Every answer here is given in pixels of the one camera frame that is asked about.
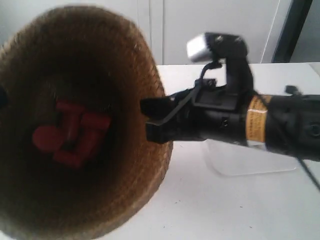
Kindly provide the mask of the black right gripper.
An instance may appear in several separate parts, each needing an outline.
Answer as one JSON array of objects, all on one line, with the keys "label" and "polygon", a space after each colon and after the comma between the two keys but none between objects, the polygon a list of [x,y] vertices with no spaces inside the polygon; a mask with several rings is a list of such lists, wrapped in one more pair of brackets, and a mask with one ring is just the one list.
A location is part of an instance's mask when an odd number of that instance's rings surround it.
[{"label": "black right gripper", "polygon": [[140,101],[140,111],[148,118],[165,118],[178,107],[173,119],[148,120],[145,123],[146,139],[149,142],[245,142],[245,118],[253,97],[253,74],[246,57],[226,58],[226,83],[218,86],[216,79],[206,78],[205,73],[221,66],[219,60],[206,64],[193,88],[172,96]]}]

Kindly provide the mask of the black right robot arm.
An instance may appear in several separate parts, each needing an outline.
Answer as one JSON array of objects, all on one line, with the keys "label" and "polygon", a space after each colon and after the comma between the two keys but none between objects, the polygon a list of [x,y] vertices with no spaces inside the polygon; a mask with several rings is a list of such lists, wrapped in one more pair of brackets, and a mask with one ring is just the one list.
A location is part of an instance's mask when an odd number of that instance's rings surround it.
[{"label": "black right robot arm", "polygon": [[303,95],[288,85],[286,95],[262,95],[245,58],[227,59],[226,83],[205,78],[206,64],[194,87],[164,97],[145,98],[140,109],[147,116],[146,138],[170,141],[216,140],[298,157],[320,159],[320,97]]}]

